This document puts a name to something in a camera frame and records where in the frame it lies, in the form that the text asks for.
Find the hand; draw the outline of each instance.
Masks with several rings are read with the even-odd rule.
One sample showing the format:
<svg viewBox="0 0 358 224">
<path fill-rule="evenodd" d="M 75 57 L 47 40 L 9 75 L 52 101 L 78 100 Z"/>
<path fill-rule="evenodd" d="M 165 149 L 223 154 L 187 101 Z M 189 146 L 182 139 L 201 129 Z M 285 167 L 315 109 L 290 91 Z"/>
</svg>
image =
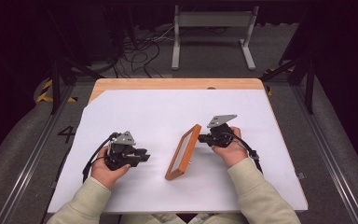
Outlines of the hand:
<svg viewBox="0 0 358 224">
<path fill-rule="evenodd" d="M 107 147 L 103 147 L 98 153 L 97 158 L 104 157 L 106 154 Z M 116 181 L 129 170 L 130 165 L 127 164 L 115 171 L 111 171 L 104 163 L 104 159 L 98 159 L 92 164 L 91 176 L 98 180 L 107 189 L 111 189 L 115 185 Z"/>
<path fill-rule="evenodd" d="M 232 132 L 241 138 L 241 130 L 237 127 L 230 127 Z M 217 155 L 223 158 L 226 166 L 230 168 L 231 166 L 237 164 L 243 159 L 248 158 L 248 152 L 245 148 L 241 147 L 238 139 L 233 139 L 232 142 L 228 145 L 228 147 L 217 147 L 212 146 L 212 150 Z"/>
</svg>

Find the table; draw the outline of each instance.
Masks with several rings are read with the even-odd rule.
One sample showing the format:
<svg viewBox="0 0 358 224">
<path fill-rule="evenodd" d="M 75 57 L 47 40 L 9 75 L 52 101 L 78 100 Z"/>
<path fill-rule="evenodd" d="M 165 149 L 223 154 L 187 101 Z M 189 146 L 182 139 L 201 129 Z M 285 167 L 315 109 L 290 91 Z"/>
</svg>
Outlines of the table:
<svg viewBox="0 0 358 224">
<path fill-rule="evenodd" d="M 186 174 L 173 181 L 164 178 L 184 132 L 198 122 L 203 126 L 201 133 L 207 133 L 206 124 L 213 115 L 232 111 L 239 112 L 240 119 L 228 124 L 235 124 L 246 133 L 248 144 L 260 155 L 266 179 L 295 210 L 307 210 L 307 201 L 260 80 L 112 78 L 95 84 L 48 211 L 55 213 L 72 198 L 81 186 L 84 164 L 108 134 L 131 131 L 137 142 L 135 147 L 148 149 L 151 157 L 120 178 L 105 212 L 239 212 L 227 168 L 206 144 L 196 144 Z"/>
</svg>

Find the beige sleeve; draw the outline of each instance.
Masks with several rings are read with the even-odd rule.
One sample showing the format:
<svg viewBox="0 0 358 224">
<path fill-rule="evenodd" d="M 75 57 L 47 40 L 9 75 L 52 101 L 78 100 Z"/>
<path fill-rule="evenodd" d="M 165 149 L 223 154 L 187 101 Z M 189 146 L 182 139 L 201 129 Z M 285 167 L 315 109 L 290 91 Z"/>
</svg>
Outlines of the beige sleeve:
<svg viewBox="0 0 358 224">
<path fill-rule="evenodd" d="M 109 200 L 110 193 L 110 190 L 100 182 L 89 177 L 77 191 L 72 201 L 60 208 L 48 223 L 97 224 Z"/>
<path fill-rule="evenodd" d="M 295 211 L 247 158 L 228 169 L 249 223 L 300 223 Z"/>
</svg>

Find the person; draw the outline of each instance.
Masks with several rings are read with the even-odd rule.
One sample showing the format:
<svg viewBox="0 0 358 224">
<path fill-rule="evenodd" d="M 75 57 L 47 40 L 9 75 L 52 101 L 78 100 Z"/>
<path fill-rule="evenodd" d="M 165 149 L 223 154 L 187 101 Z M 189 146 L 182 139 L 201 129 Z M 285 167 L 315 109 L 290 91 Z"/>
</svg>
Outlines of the person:
<svg viewBox="0 0 358 224">
<path fill-rule="evenodd" d="M 241 138 L 241 130 L 231 127 L 235 135 Z M 198 214 L 190 224 L 239 224 L 239 223 L 300 223 L 296 212 L 276 191 L 275 188 L 255 168 L 248 158 L 247 150 L 233 140 L 228 147 L 212 146 L 228 168 L 228 174 L 238 194 L 241 214 Z M 105 155 L 103 147 L 98 158 Z M 110 171 L 103 160 L 94 162 L 90 177 L 77 191 L 71 202 L 65 204 L 48 223 L 98 223 L 101 213 L 110 197 L 110 189 L 117 180 L 130 170 L 125 165 Z M 123 215 L 120 224 L 183 224 L 175 214 Z"/>
</svg>

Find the person's left hand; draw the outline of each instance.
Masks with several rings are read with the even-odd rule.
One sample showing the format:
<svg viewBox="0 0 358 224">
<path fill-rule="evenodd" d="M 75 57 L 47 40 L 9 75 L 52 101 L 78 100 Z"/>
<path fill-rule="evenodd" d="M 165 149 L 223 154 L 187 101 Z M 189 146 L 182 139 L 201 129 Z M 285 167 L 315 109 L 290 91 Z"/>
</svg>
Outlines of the person's left hand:
<svg viewBox="0 0 358 224">
<path fill-rule="evenodd" d="M 107 147 L 101 148 L 97 158 L 106 156 L 106 153 Z M 91 176 L 107 189 L 111 189 L 116 181 L 130 170 L 130 167 L 129 164 L 126 164 L 115 171 L 111 171 L 104 163 L 104 159 L 98 159 L 92 164 Z"/>
</svg>

